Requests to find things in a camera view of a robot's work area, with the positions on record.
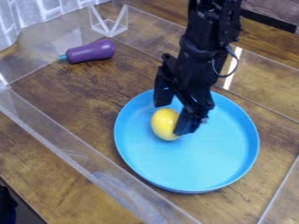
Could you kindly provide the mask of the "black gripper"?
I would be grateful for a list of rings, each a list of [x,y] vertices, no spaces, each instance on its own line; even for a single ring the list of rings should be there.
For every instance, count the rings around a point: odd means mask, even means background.
[[[154,105],[158,108],[170,105],[175,96],[182,101],[184,107],[174,129],[179,137],[194,133],[208,118],[215,106],[211,86],[218,78],[231,76],[231,73],[220,73],[228,55],[238,59],[230,45],[199,49],[184,36],[179,56],[163,54],[163,65],[154,82]]]

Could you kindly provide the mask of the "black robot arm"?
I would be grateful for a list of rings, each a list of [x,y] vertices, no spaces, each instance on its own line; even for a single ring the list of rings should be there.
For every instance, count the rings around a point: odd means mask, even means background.
[[[242,0],[188,0],[188,24],[180,37],[178,56],[166,53],[154,83],[154,105],[167,106],[178,99],[182,112],[174,134],[196,131],[215,104],[211,86],[227,75],[227,57],[235,57],[230,44],[239,40]]]

